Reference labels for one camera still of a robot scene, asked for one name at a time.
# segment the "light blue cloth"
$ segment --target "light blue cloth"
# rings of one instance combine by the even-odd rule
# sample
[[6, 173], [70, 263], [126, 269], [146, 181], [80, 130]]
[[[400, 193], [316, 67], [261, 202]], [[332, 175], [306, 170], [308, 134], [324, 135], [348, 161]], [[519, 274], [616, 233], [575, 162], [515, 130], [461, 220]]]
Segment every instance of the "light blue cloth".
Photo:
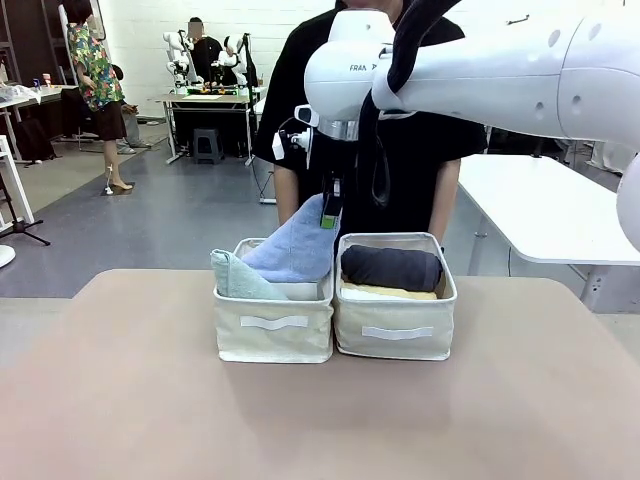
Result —
[[211, 252], [211, 266], [216, 272], [218, 293], [223, 297], [252, 300], [288, 300], [287, 296], [248, 267], [233, 253]]
[[315, 195], [287, 223], [242, 260], [272, 283], [315, 283], [331, 271], [340, 231], [320, 226], [324, 199]]

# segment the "fabric storage bin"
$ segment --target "fabric storage bin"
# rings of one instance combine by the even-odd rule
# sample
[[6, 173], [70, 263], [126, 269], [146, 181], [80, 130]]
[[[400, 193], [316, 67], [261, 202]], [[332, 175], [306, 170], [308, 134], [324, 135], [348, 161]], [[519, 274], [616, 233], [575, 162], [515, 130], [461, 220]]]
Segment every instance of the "fabric storage bin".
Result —
[[[347, 300], [342, 296], [342, 254], [352, 245], [422, 250], [437, 255], [443, 275], [438, 300]], [[436, 239], [426, 233], [354, 234], [340, 240], [336, 260], [338, 350], [363, 357], [446, 360], [453, 340], [453, 310], [458, 292]]]
[[[247, 239], [242, 258], [263, 239]], [[216, 335], [228, 362], [323, 363], [333, 354], [333, 268], [319, 283], [273, 284], [290, 300], [246, 300], [220, 296], [216, 286]]]

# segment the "brown shorts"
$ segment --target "brown shorts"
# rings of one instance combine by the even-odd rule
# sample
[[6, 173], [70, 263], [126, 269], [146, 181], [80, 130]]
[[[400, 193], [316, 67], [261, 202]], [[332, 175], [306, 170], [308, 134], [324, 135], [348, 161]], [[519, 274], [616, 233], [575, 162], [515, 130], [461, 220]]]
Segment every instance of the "brown shorts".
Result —
[[96, 132], [100, 140], [119, 140], [127, 136], [127, 129], [122, 119], [122, 105], [119, 102], [109, 102], [97, 112], [93, 112], [96, 120]]

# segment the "white circular base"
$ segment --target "white circular base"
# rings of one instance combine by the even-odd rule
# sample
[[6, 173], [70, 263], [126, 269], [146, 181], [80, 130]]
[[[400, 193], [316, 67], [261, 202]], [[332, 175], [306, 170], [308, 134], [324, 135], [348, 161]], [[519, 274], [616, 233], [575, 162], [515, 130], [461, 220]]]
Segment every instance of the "white circular base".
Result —
[[16, 251], [6, 245], [0, 245], [0, 268], [10, 264], [16, 258]]

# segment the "towel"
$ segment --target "towel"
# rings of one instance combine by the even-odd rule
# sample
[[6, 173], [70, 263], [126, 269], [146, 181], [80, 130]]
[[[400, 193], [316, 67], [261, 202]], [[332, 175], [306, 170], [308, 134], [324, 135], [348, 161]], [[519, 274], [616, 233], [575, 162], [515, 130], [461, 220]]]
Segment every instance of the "towel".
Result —
[[371, 287], [369, 285], [354, 285], [342, 281], [342, 296], [346, 300], [437, 300], [438, 296], [430, 292], [408, 292], [400, 288]]
[[443, 271], [440, 259], [432, 253], [362, 245], [349, 247], [341, 264], [351, 283], [410, 292], [434, 292]]
[[322, 194], [307, 200], [287, 223], [242, 260], [272, 283], [315, 283], [331, 271], [340, 230], [322, 228]]
[[233, 253], [211, 252], [218, 293], [223, 297], [252, 300], [288, 300], [287, 296], [258, 275]]

